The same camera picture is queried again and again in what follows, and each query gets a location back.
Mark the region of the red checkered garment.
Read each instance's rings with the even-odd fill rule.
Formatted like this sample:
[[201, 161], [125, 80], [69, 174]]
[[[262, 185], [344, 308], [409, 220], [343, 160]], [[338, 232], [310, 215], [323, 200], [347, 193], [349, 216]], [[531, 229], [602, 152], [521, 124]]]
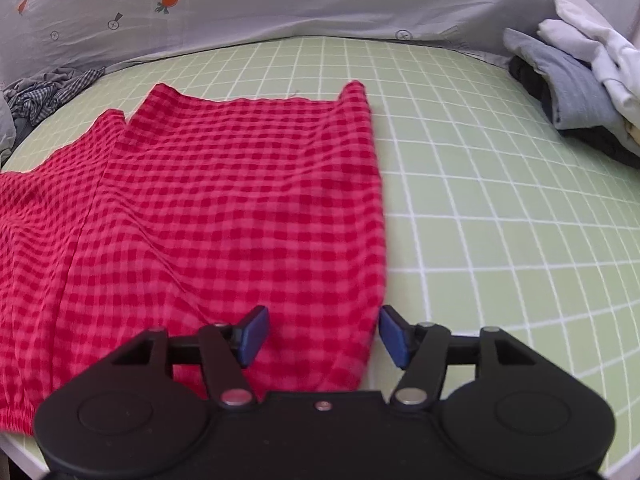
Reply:
[[331, 101], [192, 98], [155, 86], [37, 168], [1, 177], [1, 427], [150, 327], [262, 304], [258, 393], [360, 385], [385, 292], [382, 178], [366, 89]]

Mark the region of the grey plaid shirt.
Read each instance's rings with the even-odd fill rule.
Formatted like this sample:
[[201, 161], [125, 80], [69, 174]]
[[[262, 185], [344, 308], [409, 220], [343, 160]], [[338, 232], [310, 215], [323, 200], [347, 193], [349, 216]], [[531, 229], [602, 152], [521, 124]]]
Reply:
[[90, 70], [58, 67], [14, 81], [2, 93], [14, 119], [25, 119], [29, 125], [37, 127], [104, 74], [104, 66]]

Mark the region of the white folded garment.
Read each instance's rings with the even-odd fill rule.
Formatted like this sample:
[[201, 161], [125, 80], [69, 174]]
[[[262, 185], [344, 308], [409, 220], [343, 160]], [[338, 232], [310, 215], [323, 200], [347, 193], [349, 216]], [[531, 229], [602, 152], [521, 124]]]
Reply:
[[590, 65], [628, 131], [639, 132], [639, 50], [587, 0], [554, 0], [558, 20], [538, 24], [537, 34]]

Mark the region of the grey printed duvet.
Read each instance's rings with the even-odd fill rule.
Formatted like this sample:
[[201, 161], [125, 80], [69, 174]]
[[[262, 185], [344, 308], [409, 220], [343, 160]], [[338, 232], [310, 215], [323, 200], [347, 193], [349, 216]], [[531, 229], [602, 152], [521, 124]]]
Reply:
[[[638, 29], [639, 0], [588, 1], [623, 35]], [[442, 44], [496, 58], [506, 28], [532, 32], [554, 14], [553, 0], [1, 0], [1, 80], [289, 36]]]

